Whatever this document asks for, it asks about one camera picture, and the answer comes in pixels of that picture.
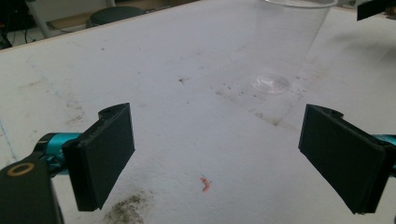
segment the black object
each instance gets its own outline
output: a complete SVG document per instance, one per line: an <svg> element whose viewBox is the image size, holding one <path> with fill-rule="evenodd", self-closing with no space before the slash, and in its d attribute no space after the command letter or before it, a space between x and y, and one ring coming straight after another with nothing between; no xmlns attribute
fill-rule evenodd
<svg viewBox="0 0 396 224"><path fill-rule="evenodd" d="M90 16L90 23L92 26L104 25L143 14L145 11L138 7L107 7L93 13Z"/></svg>
<svg viewBox="0 0 396 224"><path fill-rule="evenodd" d="M2 38L2 41L0 41L0 49L8 49L12 48L11 42L9 42L7 38L7 33L5 27L1 28L0 27L0 36Z"/></svg>
<svg viewBox="0 0 396 224"><path fill-rule="evenodd" d="M1 0L0 22L6 26L6 33L26 30L35 25L24 0Z"/></svg>
<svg viewBox="0 0 396 224"><path fill-rule="evenodd" d="M388 7L396 7L395 0L373 0L358 6L358 21L386 11Z"/></svg>
<svg viewBox="0 0 396 224"><path fill-rule="evenodd" d="M129 104L99 112L91 128L61 144L60 154L53 155L50 151L60 145L57 136L44 135L30 156L0 171L1 223L64 223L50 178L65 168L78 210L102 208L134 153Z"/></svg>
<svg viewBox="0 0 396 224"><path fill-rule="evenodd" d="M380 141L329 108L307 105L299 149L352 213L374 213L396 161L396 146Z"/></svg>

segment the dark specks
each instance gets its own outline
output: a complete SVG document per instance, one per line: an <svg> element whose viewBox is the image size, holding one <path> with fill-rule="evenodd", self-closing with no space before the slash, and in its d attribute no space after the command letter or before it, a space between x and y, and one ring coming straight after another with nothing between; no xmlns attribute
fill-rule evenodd
<svg viewBox="0 0 396 224"><path fill-rule="evenodd" d="M296 79L302 79L302 80L304 80L304 81L306 81L306 78L304 78L304 77L296 77Z"/></svg>
<svg viewBox="0 0 396 224"><path fill-rule="evenodd" d="M282 121L282 119L268 119L267 117L264 116L263 113L260 113L260 112L256 112L254 115L256 117L258 117L259 119L263 119L263 120L271 123L275 127L277 127L280 124L280 122Z"/></svg>
<svg viewBox="0 0 396 224"><path fill-rule="evenodd" d="M181 82L182 84L186 83L186 81L190 80L189 77L183 77L181 79L179 79L178 81Z"/></svg>
<svg viewBox="0 0 396 224"><path fill-rule="evenodd" d="M85 115L85 112L82 109L81 105L78 105L77 103L68 103L66 107L70 109L70 119L66 122L66 124L71 125L80 123Z"/></svg>
<svg viewBox="0 0 396 224"><path fill-rule="evenodd" d="M30 89L30 88L39 86L39 85L44 84L44 83L45 83L45 81L44 81L43 79L41 79L41 80L38 80L38 81L35 81L35 82L31 82L31 83L29 83L29 84L26 84L26 85L24 85L24 86L21 86L21 87L20 87L20 90L22 90L22 89Z"/></svg>

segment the small orange object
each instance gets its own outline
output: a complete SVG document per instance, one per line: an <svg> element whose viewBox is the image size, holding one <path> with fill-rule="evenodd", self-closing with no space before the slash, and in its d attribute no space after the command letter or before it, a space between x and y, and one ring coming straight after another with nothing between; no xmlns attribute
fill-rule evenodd
<svg viewBox="0 0 396 224"><path fill-rule="evenodd" d="M205 177L201 177L200 179L201 179L202 183L205 184L205 187L202 189L202 192L207 192L210 188L210 183L212 181L208 181Z"/></svg>

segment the cup bottom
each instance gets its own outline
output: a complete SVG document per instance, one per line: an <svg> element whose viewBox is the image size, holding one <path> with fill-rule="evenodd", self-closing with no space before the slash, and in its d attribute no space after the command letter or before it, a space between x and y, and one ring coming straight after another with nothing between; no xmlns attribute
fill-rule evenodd
<svg viewBox="0 0 396 224"><path fill-rule="evenodd" d="M280 75L265 73L253 77L250 84L257 90L267 94L278 95L290 88L287 79Z"/></svg>

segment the white tabletop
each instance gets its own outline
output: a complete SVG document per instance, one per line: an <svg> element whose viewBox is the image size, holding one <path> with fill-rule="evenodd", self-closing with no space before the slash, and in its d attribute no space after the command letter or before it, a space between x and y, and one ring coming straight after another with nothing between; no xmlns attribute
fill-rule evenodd
<svg viewBox="0 0 396 224"><path fill-rule="evenodd" d="M254 21L254 0L203 0L0 51L0 164L130 102L136 152L103 210L53 179L66 223L393 223L394 179L352 215L297 146L306 104L396 133L396 22L332 9L290 91L265 96L246 85Z"/></svg>

